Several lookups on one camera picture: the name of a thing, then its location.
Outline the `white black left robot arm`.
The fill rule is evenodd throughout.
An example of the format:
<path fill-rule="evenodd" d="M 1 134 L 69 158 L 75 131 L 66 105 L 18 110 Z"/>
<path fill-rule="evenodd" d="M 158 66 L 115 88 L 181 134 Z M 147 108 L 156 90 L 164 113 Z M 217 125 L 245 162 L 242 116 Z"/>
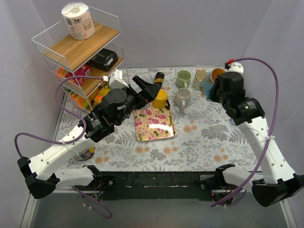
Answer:
<path fill-rule="evenodd" d="M 34 157 L 21 156 L 17 163 L 35 199 L 46 197 L 59 188 L 84 186 L 96 190 L 104 183 L 100 171 L 93 165 L 79 169 L 61 169 L 61 165 L 113 133 L 114 127 L 120 126 L 132 111 L 156 99 L 160 85 L 145 82 L 138 76 L 134 76 L 133 81 L 141 88 L 140 92 L 123 80 L 115 85 L 111 79 L 111 90 L 101 103 L 86 117 L 81 117 L 66 136 L 52 141 L 51 147 Z"/>

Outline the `blue glazed mug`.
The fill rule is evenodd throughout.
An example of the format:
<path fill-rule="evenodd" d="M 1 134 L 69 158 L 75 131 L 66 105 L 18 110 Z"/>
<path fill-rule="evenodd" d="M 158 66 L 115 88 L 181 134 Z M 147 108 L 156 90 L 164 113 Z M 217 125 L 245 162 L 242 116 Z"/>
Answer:
<path fill-rule="evenodd" d="M 205 96 L 207 101 L 211 101 L 209 99 L 210 91 L 215 83 L 216 77 L 225 73 L 226 71 L 222 68 L 215 68 L 212 71 L 208 72 L 206 77 L 201 80 L 199 84 L 199 90 Z"/>

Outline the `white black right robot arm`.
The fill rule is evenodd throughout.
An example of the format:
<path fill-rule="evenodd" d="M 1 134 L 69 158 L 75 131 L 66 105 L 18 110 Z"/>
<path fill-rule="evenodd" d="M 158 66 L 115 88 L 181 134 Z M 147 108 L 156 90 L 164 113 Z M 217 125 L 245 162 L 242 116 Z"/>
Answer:
<path fill-rule="evenodd" d="M 285 200 L 304 188 L 304 177 L 288 164 L 268 128 L 260 103 L 245 96 L 244 78 L 237 72 L 218 76 L 210 91 L 210 99 L 222 104 L 235 125 L 247 138 L 262 173 L 247 172 L 234 164 L 216 168 L 215 184 L 225 189 L 235 185 L 251 192 L 263 207 Z"/>

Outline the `white grey mug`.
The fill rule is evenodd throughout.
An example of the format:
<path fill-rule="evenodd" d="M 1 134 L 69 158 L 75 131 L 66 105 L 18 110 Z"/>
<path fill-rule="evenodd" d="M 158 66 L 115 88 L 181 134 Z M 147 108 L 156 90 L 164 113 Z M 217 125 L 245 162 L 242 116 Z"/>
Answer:
<path fill-rule="evenodd" d="M 191 92 L 187 88 L 179 88 L 175 94 L 174 102 L 181 109 L 184 110 L 191 101 Z"/>

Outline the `light green ceramic mug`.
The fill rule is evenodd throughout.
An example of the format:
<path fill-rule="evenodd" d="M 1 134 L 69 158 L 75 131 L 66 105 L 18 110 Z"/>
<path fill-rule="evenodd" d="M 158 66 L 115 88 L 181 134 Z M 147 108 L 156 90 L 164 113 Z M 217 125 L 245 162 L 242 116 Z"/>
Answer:
<path fill-rule="evenodd" d="M 190 85 L 191 73 L 187 70 L 181 70 L 176 77 L 176 86 L 178 88 L 188 88 Z"/>

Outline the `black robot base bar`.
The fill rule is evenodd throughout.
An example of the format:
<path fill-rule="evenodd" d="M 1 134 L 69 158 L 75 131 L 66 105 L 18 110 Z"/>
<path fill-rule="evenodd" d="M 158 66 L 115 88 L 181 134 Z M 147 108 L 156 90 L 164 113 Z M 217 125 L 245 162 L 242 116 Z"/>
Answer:
<path fill-rule="evenodd" d="M 220 199 L 236 189 L 215 181 L 213 171 L 103 171 L 92 186 L 76 187 L 101 191 L 103 200 Z"/>

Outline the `cream mug with black handle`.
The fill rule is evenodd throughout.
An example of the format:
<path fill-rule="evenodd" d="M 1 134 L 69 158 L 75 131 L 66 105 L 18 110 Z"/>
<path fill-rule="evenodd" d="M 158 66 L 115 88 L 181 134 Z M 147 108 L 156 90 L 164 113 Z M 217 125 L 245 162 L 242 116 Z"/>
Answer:
<path fill-rule="evenodd" d="M 194 76 L 194 81 L 193 81 L 193 87 L 196 90 L 200 89 L 200 82 L 207 76 L 207 72 L 206 71 L 198 71 L 195 73 Z"/>

